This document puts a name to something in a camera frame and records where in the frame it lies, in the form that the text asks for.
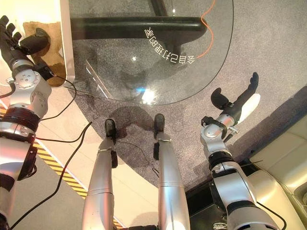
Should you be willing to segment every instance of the black cable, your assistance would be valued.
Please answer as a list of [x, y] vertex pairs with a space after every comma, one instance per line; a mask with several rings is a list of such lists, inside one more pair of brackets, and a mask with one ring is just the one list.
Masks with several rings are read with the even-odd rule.
[[75, 153], [78, 151], [78, 149], [81, 147], [82, 143], [83, 143], [83, 140], [84, 140], [84, 136], [85, 136], [85, 133], [86, 133], [86, 130], [88, 129], [88, 127], [91, 125], [92, 122], [88, 123], [88, 125], [83, 129], [82, 131], [82, 138], [81, 138], [81, 141], [80, 141], [80, 144], [78, 145], [78, 147], [75, 149], [75, 151], [72, 153], [72, 155], [69, 157], [69, 159], [67, 160], [63, 170], [62, 170], [62, 173], [61, 173], [61, 176], [59, 177], [59, 182], [58, 182], [58, 185], [57, 185], [57, 188], [56, 190], [51, 194], [49, 195], [47, 198], [45, 198], [44, 200], [42, 200], [41, 202], [39, 202], [38, 204], [36, 204], [35, 206], [33, 206], [31, 209], [29, 209], [26, 213], [24, 213], [10, 228], [10, 230], [12, 230], [13, 228], [16, 227], [16, 225], [23, 220], [23, 218], [25, 218], [30, 212], [32, 212], [34, 209], [36, 209], [38, 206], [40, 206], [42, 203], [46, 202], [47, 200], [49, 200], [51, 197], [53, 197], [59, 190], [59, 187], [61, 185], [61, 182], [62, 182], [62, 178], [63, 178], [63, 175], [65, 173], [65, 170], [69, 164], [69, 162], [71, 161], [71, 159], [73, 158], [73, 156], [75, 155]]
[[54, 140], [54, 139], [45, 139], [45, 138], [37, 138], [36, 139], [39, 139], [39, 140], [46, 140], [46, 141], [55, 141], [55, 142], [63, 142], [63, 143], [73, 143], [73, 142], [76, 142], [77, 140], [80, 139], [80, 137], [82, 136], [82, 133], [80, 134], [80, 136], [75, 139], [75, 140]]
[[251, 163], [248, 163], [248, 164], [242, 164], [242, 165], [240, 165], [240, 167], [249, 166], [249, 165], [251, 165], [251, 164], [256, 164], [256, 163], [259, 163], [259, 162], [261, 162], [261, 161], [263, 161], [263, 160], [251, 162]]
[[23, 178], [23, 179], [30, 178], [30, 177], [33, 176], [36, 172], [37, 172], [37, 166], [34, 165], [34, 170], [33, 170], [33, 172], [31, 172], [29, 175], [27, 175], [27, 176], [26, 176], [25, 178]]
[[152, 171], [157, 175], [157, 177], [159, 178], [159, 171], [156, 169], [156, 168], [154, 168], [154, 167], [152, 167]]
[[285, 230], [287, 227], [287, 222], [284, 220], [284, 218], [282, 218], [280, 215], [278, 215], [276, 212], [270, 210], [268, 207], [264, 206], [263, 204], [257, 202], [257, 204], [259, 204], [260, 206], [264, 207], [266, 210], [270, 211], [271, 213], [273, 213], [274, 215], [276, 215], [277, 217], [279, 217], [282, 221], [283, 221], [283, 228], [281, 230]]
[[69, 102], [68, 105], [67, 105], [58, 115], [52, 116], [52, 117], [48, 117], [48, 118], [44, 118], [44, 119], [42, 119], [42, 121], [44, 121], [44, 120], [49, 120], [49, 119], [56, 118], [56, 117], [60, 116], [60, 115], [68, 108], [68, 106], [70, 106], [70, 104], [75, 100], [75, 98], [76, 98], [76, 96], [77, 96], [77, 89], [76, 89], [76, 87], [75, 87], [75, 85], [74, 85], [73, 83], [71, 83], [69, 80], [67, 80], [67, 79], [65, 79], [65, 78], [63, 78], [63, 77], [60, 77], [60, 76], [58, 76], [58, 75], [55, 75], [55, 74], [52, 74], [52, 75], [53, 75], [54, 77], [61, 78], [61, 79], [65, 80], [65, 81], [67, 81], [69, 84], [71, 84], [71, 85], [73, 86], [74, 90], [75, 90], [75, 95], [73, 96], [71, 102]]
[[153, 164], [151, 164], [151, 163], [149, 162], [149, 160], [147, 160], [144, 151], [143, 151], [139, 146], [137, 146], [137, 145], [135, 145], [135, 144], [132, 144], [132, 143], [129, 143], [129, 142], [118, 141], [118, 140], [117, 140], [117, 143], [124, 143], [124, 144], [128, 144], [128, 145], [132, 145], [132, 146], [134, 146], [134, 147], [137, 147], [137, 148], [141, 151], [141, 153], [142, 153], [143, 157], [145, 158], [147, 164], [152, 166], [152, 171], [154, 172], [154, 174], [156, 174], [157, 177], [159, 178], [159, 171], [153, 166]]
[[13, 92], [15, 92], [15, 90], [16, 90], [15, 83], [13, 81], [11, 81], [9, 84], [10, 84], [10, 87], [11, 87], [11, 91], [6, 93], [6, 94], [0, 95], [0, 98], [8, 97], [8, 96], [12, 95]]

